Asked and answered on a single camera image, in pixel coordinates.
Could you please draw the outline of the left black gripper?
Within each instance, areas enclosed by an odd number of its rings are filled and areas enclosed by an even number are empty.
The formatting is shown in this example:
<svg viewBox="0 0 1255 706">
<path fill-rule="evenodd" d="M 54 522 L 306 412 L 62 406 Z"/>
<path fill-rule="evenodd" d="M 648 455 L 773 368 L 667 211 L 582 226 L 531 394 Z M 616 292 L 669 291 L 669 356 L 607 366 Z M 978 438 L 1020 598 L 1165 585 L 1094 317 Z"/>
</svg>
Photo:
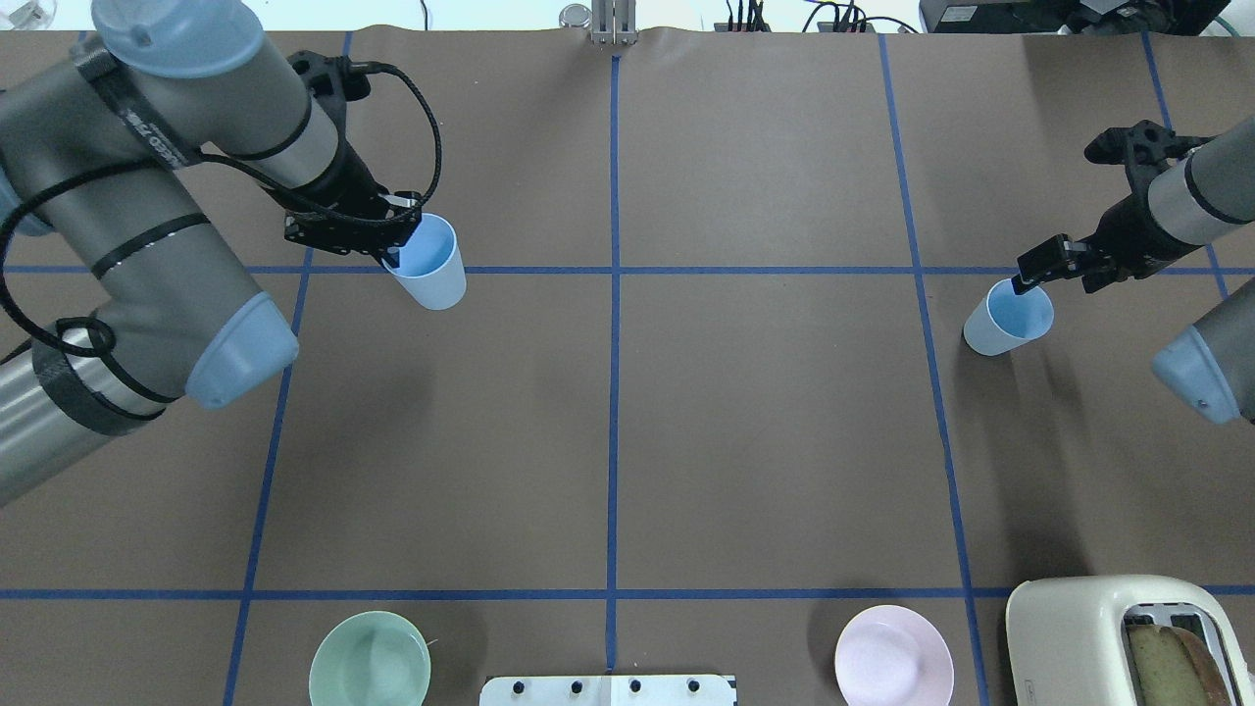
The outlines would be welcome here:
<svg viewBox="0 0 1255 706">
<path fill-rule="evenodd" d="M 282 191 L 282 237 L 331 255 L 368 255 L 389 272 L 402 268 L 403 246 L 423 218 L 420 192 L 389 192 L 358 152 L 338 144 L 323 176 Z"/>
</svg>

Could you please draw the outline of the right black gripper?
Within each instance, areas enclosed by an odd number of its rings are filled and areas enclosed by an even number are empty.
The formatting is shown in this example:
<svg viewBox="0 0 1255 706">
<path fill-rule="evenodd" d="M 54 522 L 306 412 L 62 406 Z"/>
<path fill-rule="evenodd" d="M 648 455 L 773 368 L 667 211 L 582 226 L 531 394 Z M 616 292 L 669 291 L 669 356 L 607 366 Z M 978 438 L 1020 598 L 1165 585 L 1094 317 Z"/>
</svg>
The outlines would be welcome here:
<svg viewBox="0 0 1255 706">
<path fill-rule="evenodd" d="M 1017 258 L 1013 293 L 1023 296 L 1045 282 L 1081 278 L 1084 293 L 1130 277 L 1148 278 L 1182 260 L 1182 242 L 1158 227 L 1150 206 L 1138 196 L 1127 196 L 1109 207 L 1094 233 L 1072 241 L 1054 234 Z"/>
</svg>

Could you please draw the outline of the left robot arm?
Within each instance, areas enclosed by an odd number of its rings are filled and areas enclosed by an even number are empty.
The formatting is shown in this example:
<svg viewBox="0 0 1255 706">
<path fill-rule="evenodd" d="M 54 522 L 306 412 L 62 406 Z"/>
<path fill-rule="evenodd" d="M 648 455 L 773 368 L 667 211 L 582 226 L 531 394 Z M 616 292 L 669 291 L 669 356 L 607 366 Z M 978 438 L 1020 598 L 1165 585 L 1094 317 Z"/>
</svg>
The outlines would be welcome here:
<svg viewBox="0 0 1255 706">
<path fill-rule="evenodd" d="M 398 265 L 433 196 L 376 183 L 346 107 L 398 66 L 282 55 L 241 1 L 94 1 L 67 60 L 3 93 L 3 250 L 60 234 L 108 298 L 3 359 L 3 502 L 179 398 L 223 408 L 291 366 L 299 340 L 179 182 L 231 167 L 285 213 L 282 237 Z"/>
</svg>

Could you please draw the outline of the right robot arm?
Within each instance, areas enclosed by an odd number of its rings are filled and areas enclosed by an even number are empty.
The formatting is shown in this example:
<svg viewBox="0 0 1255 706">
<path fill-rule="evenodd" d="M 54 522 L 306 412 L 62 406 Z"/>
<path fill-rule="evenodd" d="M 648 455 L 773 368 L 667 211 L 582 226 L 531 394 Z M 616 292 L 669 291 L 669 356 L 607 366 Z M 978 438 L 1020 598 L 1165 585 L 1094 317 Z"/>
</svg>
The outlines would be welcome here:
<svg viewBox="0 0 1255 706">
<path fill-rule="evenodd" d="M 1086 161 L 1124 171 L 1127 196 L 1108 207 L 1084 238 L 1054 234 L 1017 261 L 1012 287 L 1028 293 L 1077 278 L 1086 293 L 1172 272 L 1180 260 L 1207 255 L 1224 280 L 1214 245 L 1254 219 L 1254 125 L 1237 120 L 1216 135 L 1183 135 L 1141 120 L 1112 125 L 1083 150 Z M 1207 421 L 1254 416 L 1252 285 L 1221 285 L 1224 298 L 1155 354 L 1155 377 Z"/>
</svg>

